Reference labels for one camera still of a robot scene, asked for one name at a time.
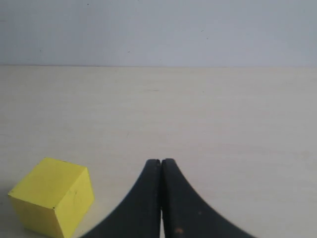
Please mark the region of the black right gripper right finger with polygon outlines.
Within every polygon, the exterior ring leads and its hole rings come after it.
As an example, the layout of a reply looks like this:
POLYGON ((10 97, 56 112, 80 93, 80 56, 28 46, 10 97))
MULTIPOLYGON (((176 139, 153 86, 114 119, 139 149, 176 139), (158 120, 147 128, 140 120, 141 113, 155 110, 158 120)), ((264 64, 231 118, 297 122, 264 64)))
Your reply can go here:
POLYGON ((161 164, 161 209, 166 238, 252 237, 211 208, 174 159, 164 159, 161 164))

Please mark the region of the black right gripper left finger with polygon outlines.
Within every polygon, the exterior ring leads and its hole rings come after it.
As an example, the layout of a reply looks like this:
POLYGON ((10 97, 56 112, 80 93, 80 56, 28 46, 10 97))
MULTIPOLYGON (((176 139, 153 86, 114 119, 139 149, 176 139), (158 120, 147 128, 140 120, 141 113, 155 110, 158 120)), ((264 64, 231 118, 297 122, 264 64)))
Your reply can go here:
POLYGON ((160 169, 160 160, 147 160, 135 184, 121 203, 82 237, 160 237, 160 169))

